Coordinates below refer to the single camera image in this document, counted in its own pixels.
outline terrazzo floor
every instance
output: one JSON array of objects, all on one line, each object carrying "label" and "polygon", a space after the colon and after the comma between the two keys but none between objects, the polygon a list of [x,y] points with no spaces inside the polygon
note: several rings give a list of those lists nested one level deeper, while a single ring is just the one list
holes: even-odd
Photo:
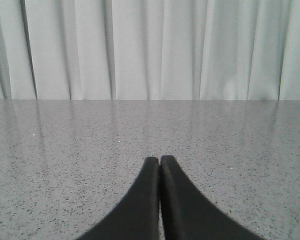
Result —
[{"label": "terrazzo floor", "polygon": [[0,240],[74,240],[166,154],[241,225],[300,240],[300,101],[69,100],[0,100]]}]

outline gray speckled floor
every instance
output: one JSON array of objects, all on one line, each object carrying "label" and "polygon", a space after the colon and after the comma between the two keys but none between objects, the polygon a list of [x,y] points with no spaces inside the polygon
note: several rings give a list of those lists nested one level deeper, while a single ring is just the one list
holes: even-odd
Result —
[{"label": "gray speckled floor", "polygon": [[0,100],[0,240],[75,239],[173,154],[212,202],[300,240],[300,101]]}]

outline floor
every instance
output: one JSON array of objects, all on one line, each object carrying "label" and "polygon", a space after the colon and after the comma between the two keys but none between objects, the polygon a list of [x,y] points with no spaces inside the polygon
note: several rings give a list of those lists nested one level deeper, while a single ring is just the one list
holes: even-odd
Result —
[{"label": "floor", "polygon": [[165,154],[243,226],[300,240],[300,101],[68,100],[0,100],[0,240],[77,238]]}]

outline white curtain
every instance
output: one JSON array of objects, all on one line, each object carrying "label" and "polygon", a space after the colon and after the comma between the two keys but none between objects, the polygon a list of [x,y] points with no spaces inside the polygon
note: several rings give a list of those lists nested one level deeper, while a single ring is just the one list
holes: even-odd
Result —
[{"label": "white curtain", "polygon": [[0,0],[0,99],[300,100],[300,0]]}]

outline curtain fold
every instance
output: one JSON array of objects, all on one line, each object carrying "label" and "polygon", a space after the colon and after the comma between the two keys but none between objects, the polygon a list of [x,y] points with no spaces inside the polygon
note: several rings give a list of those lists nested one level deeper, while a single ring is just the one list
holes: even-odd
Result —
[{"label": "curtain fold", "polygon": [[0,99],[300,100],[300,0],[0,0]]}]

